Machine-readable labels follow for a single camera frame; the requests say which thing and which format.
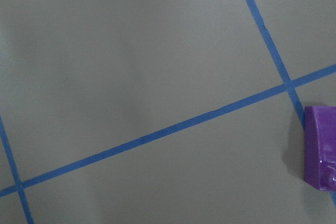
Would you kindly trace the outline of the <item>purple trapezoid block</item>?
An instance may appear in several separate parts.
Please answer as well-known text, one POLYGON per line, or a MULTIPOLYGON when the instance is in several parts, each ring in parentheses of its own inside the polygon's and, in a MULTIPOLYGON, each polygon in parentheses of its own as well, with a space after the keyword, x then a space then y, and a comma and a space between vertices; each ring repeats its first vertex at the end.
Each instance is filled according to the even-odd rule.
POLYGON ((304 180, 335 192, 335 107, 307 106, 304 120, 304 180))

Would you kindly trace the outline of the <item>brown paper table mat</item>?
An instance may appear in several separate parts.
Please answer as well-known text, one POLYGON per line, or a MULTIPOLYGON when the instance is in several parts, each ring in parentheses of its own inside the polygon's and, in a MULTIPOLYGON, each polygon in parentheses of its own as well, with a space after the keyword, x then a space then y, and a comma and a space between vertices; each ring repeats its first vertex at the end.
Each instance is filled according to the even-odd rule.
POLYGON ((35 223, 335 223, 245 0, 1 0, 1 117, 35 223))

